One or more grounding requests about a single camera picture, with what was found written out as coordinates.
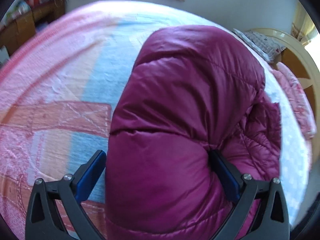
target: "pink pillow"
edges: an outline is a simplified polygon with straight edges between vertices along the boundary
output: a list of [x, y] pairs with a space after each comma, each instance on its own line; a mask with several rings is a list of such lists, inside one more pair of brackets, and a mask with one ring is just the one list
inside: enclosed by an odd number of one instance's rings
[[273, 70], [273, 74], [291, 103], [301, 132], [306, 140], [310, 140], [317, 133], [317, 128], [307, 96], [296, 76], [285, 64], [279, 62], [277, 63], [277, 67], [279, 71]]

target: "blue gripper pad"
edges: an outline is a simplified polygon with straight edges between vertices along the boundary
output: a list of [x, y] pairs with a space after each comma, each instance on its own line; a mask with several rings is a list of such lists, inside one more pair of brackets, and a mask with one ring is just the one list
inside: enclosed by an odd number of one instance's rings
[[86, 164], [81, 165], [74, 174], [71, 187], [75, 193], [75, 199], [79, 204], [89, 198], [106, 167], [106, 159], [107, 155], [104, 151], [97, 151], [94, 156]]
[[227, 200], [233, 203], [238, 203], [241, 197], [243, 181], [241, 173], [231, 163], [229, 163], [217, 150], [212, 150], [209, 153], [209, 161], [212, 170], [217, 174]]

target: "wooden desk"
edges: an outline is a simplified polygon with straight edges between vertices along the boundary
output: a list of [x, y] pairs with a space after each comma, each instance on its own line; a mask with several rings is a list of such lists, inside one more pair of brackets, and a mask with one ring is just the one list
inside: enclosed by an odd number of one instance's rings
[[0, 32], [0, 48], [6, 46], [9, 56], [36, 34], [36, 25], [51, 23], [66, 13], [66, 0], [49, 0], [13, 20]]

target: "purple puffer jacket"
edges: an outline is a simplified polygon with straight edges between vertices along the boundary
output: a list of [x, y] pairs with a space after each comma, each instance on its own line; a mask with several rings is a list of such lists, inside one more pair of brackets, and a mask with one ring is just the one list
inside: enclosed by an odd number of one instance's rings
[[264, 86], [259, 62], [223, 30], [193, 25], [152, 34], [113, 115], [108, 240], [209, 240], [232, 208], [209, 168], [209, 149], [255, 179], [278, 177], [280, 111]]

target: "cream headboard frame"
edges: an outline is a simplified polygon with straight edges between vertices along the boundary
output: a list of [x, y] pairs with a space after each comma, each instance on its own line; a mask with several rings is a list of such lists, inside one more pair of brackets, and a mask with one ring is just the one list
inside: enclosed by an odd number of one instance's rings
[[310, 79], [298, 78], [302, 87], [313, 86], [313, 93], [315, 99], [314, 115], [316, 118], [316, 125], [318, 133], [312, 140], [313, 162], [318, 160], [320, 156], [320, 71], [310, 54], [305, 50], [302, 44], [291, 35], [276, 29], [259, 28], [253, 29], [258, 33], [264, 34], [268, 37], [272, 37], [276, 41], [286, 46], [295, 56], [300, 60], [305, 67]]

